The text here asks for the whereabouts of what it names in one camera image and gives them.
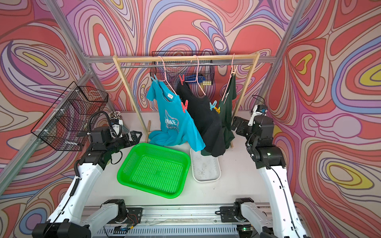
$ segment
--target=clothes rack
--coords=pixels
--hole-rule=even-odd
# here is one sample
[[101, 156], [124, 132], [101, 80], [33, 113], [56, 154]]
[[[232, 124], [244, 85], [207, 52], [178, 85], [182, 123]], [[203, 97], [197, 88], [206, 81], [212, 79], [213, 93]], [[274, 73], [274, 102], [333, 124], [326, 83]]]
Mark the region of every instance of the clothes rack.
[[[245, 93], [246, 93], [246, 90], [247, 90], [247, 87], [249, 86], [249, 83], [250, 83], [250, 79], [251, 79], [251, 76], [256, 68], [256, 65], [258, 63], [258, 59], [259, 59], [259, 52], [255, 52], [253, 54], [236, 54], [234, 55], [234, 60], [250, 60], [251, 62], [250, 63], [242, 63], [242, 62], [236, 62], [236, 63], [233, 63], [233, 65], [237, 65], [237, 64], [250, 64], [250, 69], [248, 71], [248, 74], [246, 76], [246, 80], [245, 82], [243, 83], [243, 88], [241, 90], [241, 93], [240, 93], [240, 96], [239, 96], [239, 99], [237, 101], [237, 103], [235, 104], [235, 108], [234, 108], [234, 112], [233, 112], [233, 118], [236, 116], [240, 106], [241, 106], [241, 103], [243, 101], [243, 97], [245, 96]], [[226, 61], [226, 60], [232, 60], [233, 59], [233, 55], [204, 55], [204, 56], [198, 56], [199, 60], [213, 60], [213, 61]], [[136, 103], [136, 100], [132, 94], [132, 91], [131, 91], [131, 87], [130, 87], [130, 84], [128, 83], [127, 81], [127, 78], [126, 78], [126, 75], [124, 73], [124, 71], [122, 71], [122, 68], [138, 68], [138, 67], [163, 67], [162, 65], [124, 65], [124, 66], [121, 66], [121, 63], [151, 63], [151, 62], [154, 62], [154, 61], [157, 61], [157, 62], [161, 62], [162, 59], [163, 61], [195, 61], [197, 60], [195, 56], [162, 56], [162, 59], [158, 56], [142, 56], [142, 57], [118, 57], [118, 56], [114, 56], [113, 58], [113, 61], [115, 63], [115, 66], [117, 67], [117, 70], [118, 70], [118, 73], [122, 79], [122, 82], [124, 84], [124, 86], [126, 87], [126, 90], [127, 90], [127, 94], [130, 98], [130, 101], [132, 102], [132, 105], [133, 105], [133, 108], [134, 110], [136, 111], [137, 115], [138, 115], [138, 118], [139, 118], [139, 121], [140, 123], [142, 124], [143, 126], [143, 130], [147, 136], [147, 139], [146, 141], [148, 141], [148, 135], [150, 133], [150, 125], [151, 125], [151, 121], [148, 122], [148, 128], [146, 127], [144, 121], [143, 121], [143, 117], [140, 113], [140, 111], [138, 110], [138, 105]], [[200, 65], [231, 65], [231, 63], [207, 63], [207, 64], [200, 64]], [[173, 65], [173, 66], [192, 66], [192, 64], [184, 64], [184, 65]]]

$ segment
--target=blue clothespin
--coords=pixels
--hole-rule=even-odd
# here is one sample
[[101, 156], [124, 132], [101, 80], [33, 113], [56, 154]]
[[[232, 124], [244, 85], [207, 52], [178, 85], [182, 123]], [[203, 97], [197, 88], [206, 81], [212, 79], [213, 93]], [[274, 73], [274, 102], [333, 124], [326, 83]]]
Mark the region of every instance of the blue clothespin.
[[212, 109], [217, 105], [217, 100], [215, 100], [215, 102], [212, 104], [211, 102], [209, 102], [209, 106], [210, 106], [210, 110], [212, 111]]

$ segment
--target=teal t-shirt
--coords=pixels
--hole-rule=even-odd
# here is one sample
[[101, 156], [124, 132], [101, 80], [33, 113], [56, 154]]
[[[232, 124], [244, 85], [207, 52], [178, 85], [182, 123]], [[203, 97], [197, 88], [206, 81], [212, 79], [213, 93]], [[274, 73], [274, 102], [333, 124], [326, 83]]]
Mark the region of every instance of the teal t-shirt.
[[156, 99], [160, 116], [161, 131], [153, 131], [149, 135], [150, 144], [161, 146], [181, 145], [188, 141], [194, 151], [205, 148], [205, 143], [188, 111], [182, 111], [181, 100], [178, 95], [170, 91], [167, 86], [152, 78], [147, 99]]

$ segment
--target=white table surface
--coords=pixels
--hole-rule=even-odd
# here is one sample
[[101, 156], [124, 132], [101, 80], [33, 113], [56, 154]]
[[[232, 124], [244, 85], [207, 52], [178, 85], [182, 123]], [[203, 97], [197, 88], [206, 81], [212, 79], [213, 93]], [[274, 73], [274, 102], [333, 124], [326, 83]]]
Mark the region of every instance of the white table surface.
[[[250, 118], [249, 112], [239, 112], [238, 116]], [[142, 131], [142, 126], [136, 113], [122, 113], [127, 128], [131, 131]], [[160, 129], [158, 112], [145, 112], [142, 117], [148, 125], [151, 120], [151, 131]], [[246, 139], [235, 135], [233, 148], [226, 150], [219, 156], [221, 177], [211, 183], [199, 183], [192, 175], [192, 167], [189, 168], [188, 176], [182, 193], [173, 199], [167, 199], [151, 193], [143, 192], [120, 184], [117, 181], [117, 173], [131, 148], [122, 150], [123, 159], [116, 165], [108, 164], [98, 178], [86, 206], [99, 206], [108, 199], [124, 199], [126, 205], [183, 205], [183, 204], [223, 204], [233, 203], [236, 198], [251, 197], [254, 202], [268, 202], [265, 185], [256, 171], [255, 163], [249, 157], [245, 148]], [[188, 143], [171, 147], [189, 154]], [[118, 161], [120, 153], [112, 156], [113, 162]]]

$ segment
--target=shirt sleeve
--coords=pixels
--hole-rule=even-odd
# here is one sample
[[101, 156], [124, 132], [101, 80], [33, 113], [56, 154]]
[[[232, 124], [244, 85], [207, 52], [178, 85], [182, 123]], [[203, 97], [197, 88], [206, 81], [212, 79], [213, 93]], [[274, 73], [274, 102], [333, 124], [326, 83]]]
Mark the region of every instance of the shirt sleeve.
[[154, 82], [152, 82], [151, 87], [149, 87], [149, 90], [147, 93], [147, 99], [150, 101], [153, 101], [154, 99], [156, 99]]
[[194, 151], [203, 150], [205, 148], [205, 143], [194, 125], [193, 119], [191, 117], [189, 118], [190, 120], [188, 120], [187, 124], [187, 134], [185, 135], [186, 140]]

